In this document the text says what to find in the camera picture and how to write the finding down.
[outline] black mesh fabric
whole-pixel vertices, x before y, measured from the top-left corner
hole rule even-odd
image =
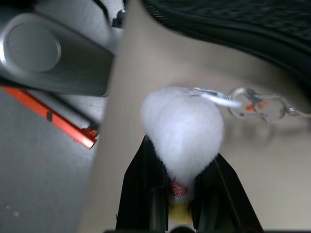
[[[311,98],[311,0],[141,0],[163,26],[286,70]]]

